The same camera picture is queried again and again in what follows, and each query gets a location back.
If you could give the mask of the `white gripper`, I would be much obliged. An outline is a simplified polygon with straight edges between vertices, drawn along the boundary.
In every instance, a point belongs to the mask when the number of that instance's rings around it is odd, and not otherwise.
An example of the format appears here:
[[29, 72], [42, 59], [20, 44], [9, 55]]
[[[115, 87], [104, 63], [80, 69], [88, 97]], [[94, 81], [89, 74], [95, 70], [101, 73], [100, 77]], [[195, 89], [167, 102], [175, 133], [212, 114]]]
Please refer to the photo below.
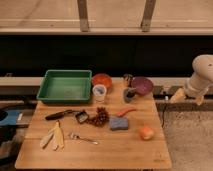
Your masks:
[[208, 92], [211, 83], [199, 76], [191, 76], [185, 83], [184, 89], [179, 88], [170, 98], [171, 103], [182, 101], [186, 95], [196, 98], [196, 104], [200, 106], [204, 101], [204, 95]]

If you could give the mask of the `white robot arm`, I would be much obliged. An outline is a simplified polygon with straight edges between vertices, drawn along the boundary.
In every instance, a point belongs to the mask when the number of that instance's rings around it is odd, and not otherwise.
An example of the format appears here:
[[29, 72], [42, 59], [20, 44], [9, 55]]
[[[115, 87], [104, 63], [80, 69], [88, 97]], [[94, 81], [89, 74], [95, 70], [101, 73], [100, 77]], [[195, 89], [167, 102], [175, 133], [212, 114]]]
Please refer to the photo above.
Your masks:
[[204, 95], [213, 86], [213, 55], [197, 56], [192, 62], [192, 68], [193, 74], [170, 98], [171, 103], [180, 102], [186, 97], [194, 98], [197, 105], [203, 103]]

